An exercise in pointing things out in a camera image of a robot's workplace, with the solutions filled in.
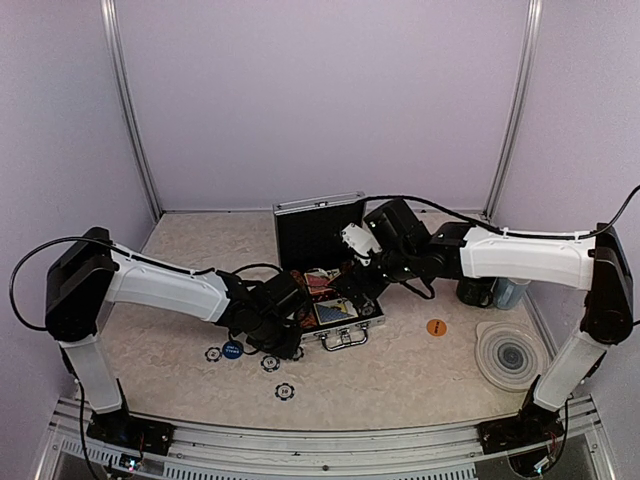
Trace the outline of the blue round button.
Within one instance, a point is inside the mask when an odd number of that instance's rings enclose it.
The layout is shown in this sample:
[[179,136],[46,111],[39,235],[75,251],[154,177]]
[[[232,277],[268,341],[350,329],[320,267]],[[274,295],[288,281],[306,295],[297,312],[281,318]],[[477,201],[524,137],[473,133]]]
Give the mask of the blue round button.
[[222,347],[222,355],[229,360],[239,359],[244,355],[244,347],[240,342],[227,341]]

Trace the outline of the blue playing card deck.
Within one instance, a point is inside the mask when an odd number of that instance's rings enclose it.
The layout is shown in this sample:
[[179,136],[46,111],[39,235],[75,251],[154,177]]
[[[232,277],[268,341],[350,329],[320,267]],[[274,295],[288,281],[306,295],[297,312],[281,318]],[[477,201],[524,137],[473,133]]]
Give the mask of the blue playing card deck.
[[331,325],[358,318],[353,304],[344,298],[337,298],[314,304],[315,316],[319,326]]

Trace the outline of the red playing card deck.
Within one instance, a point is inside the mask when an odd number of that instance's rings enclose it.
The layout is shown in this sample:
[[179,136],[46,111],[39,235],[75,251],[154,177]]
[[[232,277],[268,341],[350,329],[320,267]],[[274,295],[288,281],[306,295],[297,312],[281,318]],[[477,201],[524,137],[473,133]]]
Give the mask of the red playing card deck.
[[321,295],[330,290],[330,282],[339,275],[339,269],[314,268],[304,273],[304,280],[312,295]]

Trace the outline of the single black white chip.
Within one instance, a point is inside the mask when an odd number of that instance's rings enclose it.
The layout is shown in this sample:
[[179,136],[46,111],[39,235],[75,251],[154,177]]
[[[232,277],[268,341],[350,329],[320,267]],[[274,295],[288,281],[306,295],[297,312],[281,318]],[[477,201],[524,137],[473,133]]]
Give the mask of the single black white chip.
[[295,387],[286,382],[280,383],[275,387],[274,395],[281,401],[289,401],[295,396]]

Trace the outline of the aluminium poker chip case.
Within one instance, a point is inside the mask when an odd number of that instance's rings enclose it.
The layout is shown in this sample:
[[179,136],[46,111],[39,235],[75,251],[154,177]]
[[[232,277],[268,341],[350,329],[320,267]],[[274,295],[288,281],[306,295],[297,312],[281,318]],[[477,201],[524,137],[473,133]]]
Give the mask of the aluminium poker chip case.
[[341,231],[362,224],[364,197],[357,191],[273,205],[279,265],[292,273],[310,301],[297,315],[302,339],[319,341],[328,352],[366,344],[369,330],[384,322],[378,303],[359,310],[331,284],[356,259]]

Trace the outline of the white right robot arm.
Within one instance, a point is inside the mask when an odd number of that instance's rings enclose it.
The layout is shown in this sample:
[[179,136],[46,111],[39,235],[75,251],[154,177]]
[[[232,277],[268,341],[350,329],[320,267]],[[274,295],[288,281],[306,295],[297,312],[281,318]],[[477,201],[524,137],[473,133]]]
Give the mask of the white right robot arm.
[[532,402],[513,419],[511,433],[535,442],[569,394],[613,345],[632,333],[633,278],[612,225],[564,234],[509,231],[456,215],[429,232],[406,201],[392,198],[349,224],[341,239],[355,254],[356,291],[362,307],[392,283],[420,279],[512,278],[563,285],[585,292],[584,315],[551,365],[536,380]]

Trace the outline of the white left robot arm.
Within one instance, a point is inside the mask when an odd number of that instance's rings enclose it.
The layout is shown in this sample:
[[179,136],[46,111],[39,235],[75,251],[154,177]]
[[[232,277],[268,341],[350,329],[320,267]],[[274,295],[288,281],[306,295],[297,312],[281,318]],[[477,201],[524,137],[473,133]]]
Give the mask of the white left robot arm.
[[255,349],[281,359],[297,351],[302,336],[297,315],[309,300],[289,272],[244,280],[218,269],[164,264],[114,243],[102,227],[64,241],[69,249],[47,273],[45,328],[65,353],[93,412],[101,415],[102,430],[118,444],[133,443],[140,424],[124,410],[125,396],[98,333],[104,303],[187,315],[243,334]]

